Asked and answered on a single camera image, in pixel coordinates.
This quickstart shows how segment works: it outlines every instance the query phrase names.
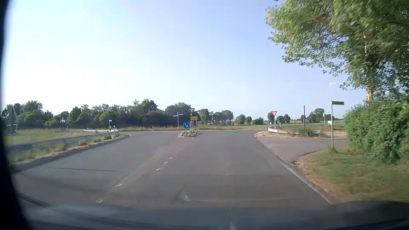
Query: house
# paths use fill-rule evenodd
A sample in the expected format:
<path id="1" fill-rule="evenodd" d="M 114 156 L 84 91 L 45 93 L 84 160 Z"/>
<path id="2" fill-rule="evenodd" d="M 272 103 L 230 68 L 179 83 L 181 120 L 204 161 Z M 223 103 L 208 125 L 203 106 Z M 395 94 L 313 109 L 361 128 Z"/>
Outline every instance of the house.
<path id="1" fill-rule="evenodd" d="M 60 123 L 65 123 L 65 121 L 67 120 L 67 118 L 68 118 L 68 115 L 62 115 L 62 116 L 61 116 L 61 121 L 60 121 Z"/>

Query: windshield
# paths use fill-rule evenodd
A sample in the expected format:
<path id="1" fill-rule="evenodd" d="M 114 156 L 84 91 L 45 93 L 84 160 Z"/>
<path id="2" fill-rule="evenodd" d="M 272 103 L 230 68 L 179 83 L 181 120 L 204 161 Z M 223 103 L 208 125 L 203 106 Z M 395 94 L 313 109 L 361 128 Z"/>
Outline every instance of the windshield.
<path id="1" fill-rule="evenodd" d="M 340 2 L 11 1 L 23 206 L 409 201 L 409 4 Z"/>

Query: sign pole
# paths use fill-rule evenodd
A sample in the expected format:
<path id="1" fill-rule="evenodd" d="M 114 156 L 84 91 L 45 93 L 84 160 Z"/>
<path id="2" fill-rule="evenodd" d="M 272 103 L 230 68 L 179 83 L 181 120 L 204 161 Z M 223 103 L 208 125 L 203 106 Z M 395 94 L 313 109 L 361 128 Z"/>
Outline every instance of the sign pole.
<path id="1" fill-rule="evenodd" d="M 306 133 L 306 106 L 304 106 L 304 133 Z"/>
<path id="2" fill-rule="evenodd" d="M 331 100 L 331 148 L 334 149 L 334 127 L 332 117 L 334 116 L 334 112 L 332 110 L 332 100 Z"/>

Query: car hood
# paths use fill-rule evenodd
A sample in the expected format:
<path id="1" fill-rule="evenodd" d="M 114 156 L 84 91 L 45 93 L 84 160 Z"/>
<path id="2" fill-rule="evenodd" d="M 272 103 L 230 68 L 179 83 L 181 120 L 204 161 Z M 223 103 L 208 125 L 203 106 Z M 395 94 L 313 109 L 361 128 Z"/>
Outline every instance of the car hood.
<path id="1" fill-rule="evenodd" d="M 27 208 L 25 213 L 35 229 L 338 229 L 406 224 L 409 203 L 358 201 L 297 210 L 46 205 Z"/>

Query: white post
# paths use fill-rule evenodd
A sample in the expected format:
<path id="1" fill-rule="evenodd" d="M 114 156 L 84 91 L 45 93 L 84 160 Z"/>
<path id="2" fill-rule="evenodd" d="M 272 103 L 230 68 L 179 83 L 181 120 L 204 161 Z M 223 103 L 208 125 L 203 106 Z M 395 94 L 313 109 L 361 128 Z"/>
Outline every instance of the white post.
<path id="1" fill-rule="evenodd" d="M 334 127 L 332 117 L 334 116 L 334 112 L 332 110 L 332 100 L 331 100 L 331 148 L 334 149 Z"/>

